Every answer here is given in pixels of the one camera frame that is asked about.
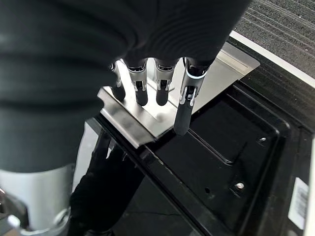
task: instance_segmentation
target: screw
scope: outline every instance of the screw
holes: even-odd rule
[[[245,186],[244,186],[244,184],[243,183],[237,183],[236,185],[235,185],[235,187],[237,188],[237,189],[239,189],[239,190],[241,190],[241,189],[243,189]]]

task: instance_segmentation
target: robotic finger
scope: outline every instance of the robotic finger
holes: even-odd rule
[[[180,101],[174,123],[174,131],[177,135],[185,135],[189,129],[195,99],[200,92],[207,71],[214,60],[200,61],[187,58],[186,61]]]
[[[111,63],[109,66],[109,69],[117,75],[117,81],[116,81],[115,85],[113,87],[111,87],[112,93],[117,100],[122,102],[125,99],[126,92],[125,92],[123,82],[120,78],[117,63],[116,62]]]
[[[147,59],[130,61],[124,59],[140,106],[148,103],[147,92]]]
[[[168,100],[168,91],[172,82],[174,69],[178,59],[176,60],[160,60],[154,59],[156,66],[157,78],[157,96],[156,101],[160,106],[164,106]]]

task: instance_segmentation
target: black surface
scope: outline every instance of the black surface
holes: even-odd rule
[[[170,140],[156,154],[230,230],[238,232],[273,148],[287,129],[279,119],[277,127],[269,123],[275,122],[272,118],[265,120],[272,114],[263,109],[258,115],[253,108],[248,110],[259,103],[244,95],[244,101],[236,101],[227,94],[192,121],[188,134]],[[234,186],[239,182],[245,185],[241,191]]]
[[[174,122],[174,131],[177,135],[185,135],[189,130],[192,109],[188,99],[185,100],[184,104],[178,104]]]
[[[143,91],[142,88],[138,88],[136,91],[136,101],[140,106],[145,106],[148,103],[148,92]]]
[[[168,90],[165,90],[165,88],[157,90],[156,101],[158,105],[164,106],[168,101]]]
[[[261,63],[241,81],[315,133],[315,88],[235,39],[228,42]]]
[[[119,101],[122,102],[125,99],[126,92],[125,92],[125,88],[123,84],[120,87],[114,86],[111,88],[111,90],[114,97],[118,99]]]

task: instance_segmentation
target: silver metal component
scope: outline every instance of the silver metal component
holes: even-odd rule
[[[44,230],[29,231],[20,228],[21,221],[14,215],[7,218],[8,224],[17,230],[21,236],[65,236],[68,230],[70,209],[62,210],[55,218],[53,227]]]
[[[186,101],[187,87],[184,88],[184,92],[180,96],[179,104],[183,105]]]
[[[42,231],[54,228],[56,217],[68,209],[73,174],[72,165],[38,173],[0,170],[0,186],[27,207],[29,228]]]
[[[110,69],[112,72],[114,72],[117,75],[117,81],[116,81],[116,87],[120,87],[122,85],[122,80],[120,79],[119,69],[117,67],[117,62],[112,63],[110,66]]]
[[[237,189],[239,189],[239,190],[242,190],[242,189],[244,189],[244,184],[243,183],[237,183],[236,185],[235,185],[235,187],[237,188]]]
[[[306,224],[303,236],[312,236],[315,232],[315,136],[312,140],[311,166],[309,178],[309,198],[306,214]]]
[[[130,78],[135,91],[138,91],[138,87],[136,82],[142,82],[142,91],[147,90],[147,66],[144,64],[142,70],[133,70],[131,68],[128,69]]]
[[[259,62],[249,55],[225,43],[204,78],[202,88],[194,101],[192,113],[198,111],[224,89],[243,78],[244,75],[259,65]],[[177,106],[181,97],[183,74],[185,72],[182,61],[180,60],[174,69],[168,93],[168,102],[162,107],[156,102],[157,85],[154,83],[156,81],[156,66],[153,59],[148,59],[147,61],[147,74],[149,76],[147,80],[148,103],[144,107],[141,107],[136,102],[133,85],[130,82],[130,74],[126,66],[120,61],[117,62],[117,66],[126,90],[126,98],[121,103],[112,96],[110,88],[102,89],[100,97],[105,102],[102,114],[127,137],[134,147],[158,139],[174,125]],[[108,105],[108,98],[111,96],[111,104]],[[126,116],[126,118],[118,117],[117,113],[121,116]],[[133,125],[130,125],[132,122],[142,128],[141,132],[138,132],[138,129],[135,129]],[[139,137],[139,133],[142,133],[143,130],[143,135],[146,138],[142,139]]]
[[[159,64],[155,63],[157,89],[161,90],[161,80],[166,80],[166,91],[169,91],[175,67],[169,67],[168,70],[162,70]]]
[[[120,88],[120,86],[122,85],[122,80],[119,78],[117,81],[116,81],[116,87]]]
[[[190,97],[190,106],[191,107],[193,107],[194,106],[194,104],[195,104],[195,98],[196,98],[196,93],[197,93],[197,88],[195,88],[194,90],[193,90],[193,94],[192,94],[192,96]]]
[[[135,94],[130,80],[128,80],[128,82],[130,85],[126,86],[126,98],[123,104],[134,106],[135,109],[138,107],[140,115],[142,107],[138,104],[130,103],[130,97],[134,97]],[[102,88],[98,96],[103,101],[106,101],[101,111],[102,115],[108,119],[135,148],[154,140],[154,137],[112,96],[110,89],[106,87]]]

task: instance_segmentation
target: gray carpet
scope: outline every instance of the gray carpet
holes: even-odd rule
[[[315,0],[253,0],[235,31],[315,78]]]

